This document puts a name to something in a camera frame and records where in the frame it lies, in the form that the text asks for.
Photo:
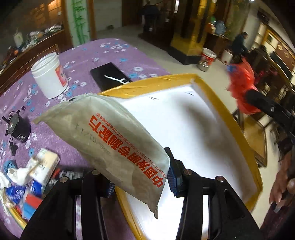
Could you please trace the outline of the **person's right hand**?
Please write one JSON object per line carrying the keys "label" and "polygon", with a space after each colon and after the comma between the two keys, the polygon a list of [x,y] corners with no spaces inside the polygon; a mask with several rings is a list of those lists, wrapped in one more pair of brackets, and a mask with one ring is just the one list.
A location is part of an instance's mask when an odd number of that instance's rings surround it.
{"label": "person's right hand", "polygon": [[282,201],[282,195],[286,191],[294,196],[294,179],[289,179],[288,170],[291,167],[292,151],[289,151],[280,161],[280,170],[278,171],[273,183],[269,203],[279,204]]}

